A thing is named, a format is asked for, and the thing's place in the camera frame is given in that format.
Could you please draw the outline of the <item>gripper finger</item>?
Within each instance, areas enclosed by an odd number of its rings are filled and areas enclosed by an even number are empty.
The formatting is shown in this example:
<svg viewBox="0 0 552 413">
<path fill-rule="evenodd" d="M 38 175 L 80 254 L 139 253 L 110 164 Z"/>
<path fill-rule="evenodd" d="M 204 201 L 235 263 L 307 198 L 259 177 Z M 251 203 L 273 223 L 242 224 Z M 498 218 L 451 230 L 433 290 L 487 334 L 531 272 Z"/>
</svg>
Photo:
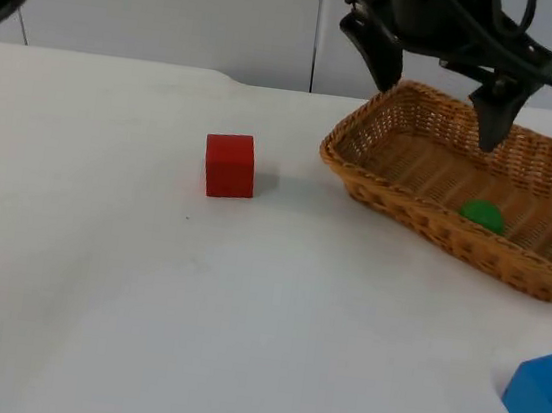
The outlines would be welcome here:
<svg viewBox="0 0 552 413">
<path fill-rule="evenodd" d="M 498 77 L 470 94 L 478 122 L 478 146 L 492 152 L 509 135 L 519 111 L 531 93 L 526 85 Z"/>
<path fill-rule="evenodd" d="M 403 51 L 361 13 L 349 12 L 340 21 L 340 30 L 360 53 L 376 88 L 385 93 L 402 78 Z"/>
</svg>

